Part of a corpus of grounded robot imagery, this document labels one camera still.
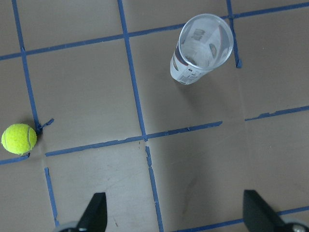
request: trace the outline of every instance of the gray floor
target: gray floor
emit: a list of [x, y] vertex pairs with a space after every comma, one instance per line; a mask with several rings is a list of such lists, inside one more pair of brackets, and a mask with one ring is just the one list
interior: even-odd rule
[[226, 2], [1, 1], [0, 131], [55, 120], [29, 157], [0, 148], [2, 231], [76, 221], [95, 192], [108, 232], [244, 232], [244, 189], [309, 222], [309, 2], [232, 0], [242, 68], [169, 74], [183, 23]]

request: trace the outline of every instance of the tennis ball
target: tennis ball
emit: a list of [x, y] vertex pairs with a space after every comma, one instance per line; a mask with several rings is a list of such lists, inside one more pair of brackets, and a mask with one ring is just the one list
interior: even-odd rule
[[37, 142], [34, 129], [26, 124], [13, 124], [2, 134], [3, 147], [14, 154], [23, 155], [33, 149]]

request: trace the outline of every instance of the tennis ball can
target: tennis ball can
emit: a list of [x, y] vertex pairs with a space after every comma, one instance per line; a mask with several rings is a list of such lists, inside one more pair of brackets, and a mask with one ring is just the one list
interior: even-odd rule
[[183, 27], [170, 61], [170, 74], [184, 85], [222, 65], [233, 50], [229, 25], [213, 14], [200, 14]]

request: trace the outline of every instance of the cylindrical container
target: cylindrical container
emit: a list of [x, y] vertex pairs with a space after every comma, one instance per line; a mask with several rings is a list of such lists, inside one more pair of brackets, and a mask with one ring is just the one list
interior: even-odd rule
[[200, 14], [183, 27], [170, 61], [171, 76], [184, 85], [222, 65], [233, 50], [228, 24], [213, 14]]

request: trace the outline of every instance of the ball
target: ball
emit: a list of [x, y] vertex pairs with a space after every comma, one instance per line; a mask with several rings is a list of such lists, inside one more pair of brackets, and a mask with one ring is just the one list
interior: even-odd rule
[[34, 129], [26, 124], [13, 124], [2, 134], [3, 147], [14, 154], [23, 155], [33, 149], [37, 142]]

